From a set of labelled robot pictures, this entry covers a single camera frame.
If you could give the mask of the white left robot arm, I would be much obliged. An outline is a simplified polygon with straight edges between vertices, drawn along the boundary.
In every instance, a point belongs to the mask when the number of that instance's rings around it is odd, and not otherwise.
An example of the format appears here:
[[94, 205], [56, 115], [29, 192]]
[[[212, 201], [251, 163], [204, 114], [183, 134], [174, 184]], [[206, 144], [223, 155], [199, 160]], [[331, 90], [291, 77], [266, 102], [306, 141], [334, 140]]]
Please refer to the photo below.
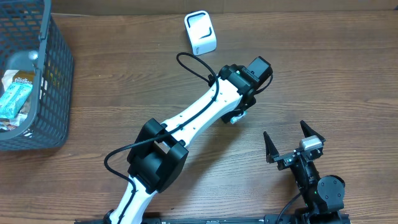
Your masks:
[[178, 115], [158, 122], [152, 118], [141, 128], [136, 141], [110, 152], [110, 157], [128, 150], [127, 175], [110, 171], [127, 181], [127, 189], [114, 210], [102, 223], [141, 223], [156, 194], [165, 191], [180, 175], [191, 143], [215, 121], [238, 122], [256, 103], [255, 95], [272, 81], [272, 67], [256, 57], [247, 67], [225, 65], [207, 78], [210, 89]]

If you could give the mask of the yellow liquid glass bottle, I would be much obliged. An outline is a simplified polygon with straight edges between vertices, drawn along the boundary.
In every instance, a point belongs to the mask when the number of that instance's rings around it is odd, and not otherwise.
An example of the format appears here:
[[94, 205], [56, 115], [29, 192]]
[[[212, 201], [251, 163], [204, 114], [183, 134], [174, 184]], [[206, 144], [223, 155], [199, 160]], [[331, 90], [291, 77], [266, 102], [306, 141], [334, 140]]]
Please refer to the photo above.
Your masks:
[[38, 57], [39, 57], [38, 51], [31, 50], [31, 51], [28, 52], [28, 58], [29, 58], [31, 61], [37, 60]]

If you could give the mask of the teal snack packet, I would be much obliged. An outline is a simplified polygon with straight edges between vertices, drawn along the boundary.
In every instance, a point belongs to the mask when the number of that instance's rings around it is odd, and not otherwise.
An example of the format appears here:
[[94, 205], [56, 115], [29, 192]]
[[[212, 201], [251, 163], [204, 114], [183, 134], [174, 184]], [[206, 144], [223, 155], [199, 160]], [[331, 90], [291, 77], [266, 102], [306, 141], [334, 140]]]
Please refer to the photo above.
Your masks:
[[1, 97], [1, 119], [13, 119], [29, 97], [31, 84], [11, 83]]

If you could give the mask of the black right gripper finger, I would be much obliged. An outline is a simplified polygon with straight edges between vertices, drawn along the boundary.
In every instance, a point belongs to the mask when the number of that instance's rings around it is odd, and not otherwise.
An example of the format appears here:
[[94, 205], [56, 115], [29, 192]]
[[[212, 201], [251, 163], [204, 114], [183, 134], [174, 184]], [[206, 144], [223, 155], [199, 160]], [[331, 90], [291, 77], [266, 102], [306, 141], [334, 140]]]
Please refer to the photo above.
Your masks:
[[279, 157], [279, 152], [266, 131], [263, 132], [263, 136], [266, 145], [266, 161], [268, 163], [274, 163], [275, 158]]
[[326, 139], [319, 133], [317, 133], [315, 130], [313, 130], [304, 120], [300, 121], [300, 125], [303, 131], [303, 134], [306, 138], [309, 138], [311, 136], [316, 136], [319, 140], [321, 140], [322, 143], [326, 141]]

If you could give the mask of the green white yogurt cup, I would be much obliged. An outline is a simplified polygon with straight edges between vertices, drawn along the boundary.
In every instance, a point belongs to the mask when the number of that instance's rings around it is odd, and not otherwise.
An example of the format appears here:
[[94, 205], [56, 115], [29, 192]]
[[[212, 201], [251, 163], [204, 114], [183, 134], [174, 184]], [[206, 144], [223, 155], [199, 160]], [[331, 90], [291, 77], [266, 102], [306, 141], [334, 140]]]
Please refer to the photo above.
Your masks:
[[242, 119], [243, 117], [245, 117], [246, 115], [247, 115], [247, 112], [246, 112], [246, 111], [243, 111], [243, 112], [239, 113], [238, 115], [233, 116], [233, 117], [230, 119], [230, 123], [231, 123], [231, 124], [235, 124], [235, 123], [237, 123], [240, 119]]

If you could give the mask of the brown white snack bag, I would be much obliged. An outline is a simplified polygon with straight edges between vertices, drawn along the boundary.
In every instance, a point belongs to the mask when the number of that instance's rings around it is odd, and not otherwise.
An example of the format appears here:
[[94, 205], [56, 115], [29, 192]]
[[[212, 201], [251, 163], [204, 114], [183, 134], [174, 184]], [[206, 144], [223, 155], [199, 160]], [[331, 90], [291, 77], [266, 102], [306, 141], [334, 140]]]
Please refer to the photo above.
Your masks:
[[[6, 70], [3, 77], [1, 78], [1, 97], [11, 85], [11, 83], [17, 82], [23, 84], [31, 84], [33, 86], [34, 77], [34, 72], [27, 72], [23, 70]], [[15, 118], [1, 119], [1, 132], [7, 132], [16, 129], [27, 119], [31, 107], [31, 94], [32, 91]]]

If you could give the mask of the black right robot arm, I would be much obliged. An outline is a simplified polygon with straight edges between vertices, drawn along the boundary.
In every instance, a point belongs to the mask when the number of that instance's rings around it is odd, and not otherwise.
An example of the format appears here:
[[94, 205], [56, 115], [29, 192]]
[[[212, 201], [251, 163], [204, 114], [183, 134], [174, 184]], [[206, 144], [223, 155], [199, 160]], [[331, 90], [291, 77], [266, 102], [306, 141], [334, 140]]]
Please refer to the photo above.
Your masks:
[[348, 217], [342, 216], [344, 208], [345, 182], [337, 175], [320, 177], [314, 160], [323, 155], [326, 139], [313, 130], [305, 121], [300, 126], [304, 138], [299, 147], [288, 154], [279, 154], [267, 132], [263, 132], [266, 145], [266, 161], [276, 163], [279, 170], [290, 169], [295, 178], [299, 193], [278, 214], [276, 223], [284, 221], [285, 211], [299, 198], [305, 203], [289, 215], [290, 223], [344, 223]]

